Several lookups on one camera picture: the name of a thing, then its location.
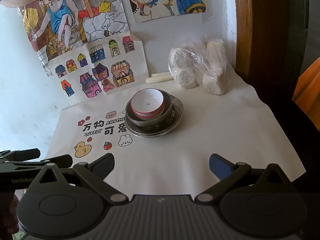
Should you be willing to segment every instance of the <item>yellow duck print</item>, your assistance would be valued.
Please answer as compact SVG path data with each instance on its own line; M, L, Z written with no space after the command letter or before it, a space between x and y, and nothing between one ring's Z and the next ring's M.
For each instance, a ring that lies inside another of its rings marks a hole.
M81 158L83 156L86 156L91 151L91 145L87 144L85 145L84 142L78 142L75 146L75 156L77 158Z
M107 13L110 12L110 6L111 4L109 2L106 2L106 0L102 0L101 4L99 5L99 13Z

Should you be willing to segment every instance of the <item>food in plastic bag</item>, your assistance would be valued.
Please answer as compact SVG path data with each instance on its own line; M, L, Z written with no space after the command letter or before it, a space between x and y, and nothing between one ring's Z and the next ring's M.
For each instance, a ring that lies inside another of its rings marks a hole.
M169 70L174 80L183 88L196 86L196 79L190 61L190 53L185 49L171 49Z
M194 39L182 48L171 49L168 65L181 87L193 88L197 82L209 93L222 95L227 87L228 64L223 40L212 38Z

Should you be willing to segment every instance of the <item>white tablecloth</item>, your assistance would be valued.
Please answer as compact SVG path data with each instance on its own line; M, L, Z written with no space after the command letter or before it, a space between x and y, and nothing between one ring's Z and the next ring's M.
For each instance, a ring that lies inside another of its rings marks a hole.
M185 114L172 133L138 138L118 129L127 101L146 87L165 90L182 101ZM116 116L106 119L106 114L114 110ZM105 135L105 128L110 126L106 123L115 119L118 122L111 124L113 134L110 135L110 130ZM78 126L81 120L85 123ZM94 123L100 120L104 126L94 129ZM90 131L102 129L100 133L86 136L89 131L83 132L83 129L89 122L92 123ZM125 134L130 135L132 143L120 147L118 142ZM80 141L92 147L89 154L76 158L74 147ZM103 149L105 141L112 143L108 151ZM277 163L291 181L305 172L269 107L233 69L229 74L229 89L222 96L208 94L201 87L185 90L171 80L140 85L61 111L47 158L70 154L74 164L90 163L107 152L115 156L115 169L105 181L129 198L133 194L191 194L194 197L219 181L208 168L212 153L233 163L246 162L253 168Z

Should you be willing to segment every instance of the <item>metal plate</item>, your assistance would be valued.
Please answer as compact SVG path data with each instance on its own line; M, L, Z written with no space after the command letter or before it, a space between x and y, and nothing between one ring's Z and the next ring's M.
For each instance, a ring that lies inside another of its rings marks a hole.
M168 122L161 123L153 127L139 127L134 123L132 123L127 117L125 117L124 122L127 129L133 135L138 137L145 137L145 138L152 138L152 137L164 135L171 132L173 129L175 129L183 117L184 109L183 109L183 104L178 98L172 95L170 96L173 104L172 106L173 116Z

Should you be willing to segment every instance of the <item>metal bowl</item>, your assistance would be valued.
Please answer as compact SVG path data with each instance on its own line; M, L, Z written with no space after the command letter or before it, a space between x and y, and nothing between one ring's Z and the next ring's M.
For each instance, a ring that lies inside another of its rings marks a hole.
M167 92L165 92L163 90L159 90L159 91L163 94L164 103L165 103L163 114L153 120L143 121L143 120L139 119L132 111L131 106L130 106L130 101L131 101L130 100L127 103L127 106L125 107L125 112L126 112L126 116L128 117L128 119L132 123L134 123L135 125L140 126L140 127L152 127L152 126L160 124L166 118L171 116L172 99Z

